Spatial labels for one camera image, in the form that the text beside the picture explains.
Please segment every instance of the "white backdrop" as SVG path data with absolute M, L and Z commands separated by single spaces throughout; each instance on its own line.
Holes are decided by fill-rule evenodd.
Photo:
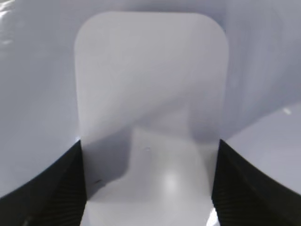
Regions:
M 73 46 L 103 11 L 197 12 L 225 29 L 224 139 L 301 101 L 300 0 L 9 0 L 0 10 L 0 196 L 78 140 Z

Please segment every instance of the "white floor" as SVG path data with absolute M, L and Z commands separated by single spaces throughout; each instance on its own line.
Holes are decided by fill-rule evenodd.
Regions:
M 212 148 L 133 129 L 127 172 L 88 200 L 82 226 L 216 225 L 208 223 L 212 173 L 204 162 Z

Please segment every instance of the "black curved edge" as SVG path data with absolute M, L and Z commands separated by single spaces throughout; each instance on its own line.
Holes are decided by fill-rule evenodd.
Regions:
M 259 171 L 222 140 L 212 201 L 221 226 L 301 226 L 301 196 Z
M 0 199 L 0 225 L 79 226 L 86 202 L 79 141 L 44 172 Z

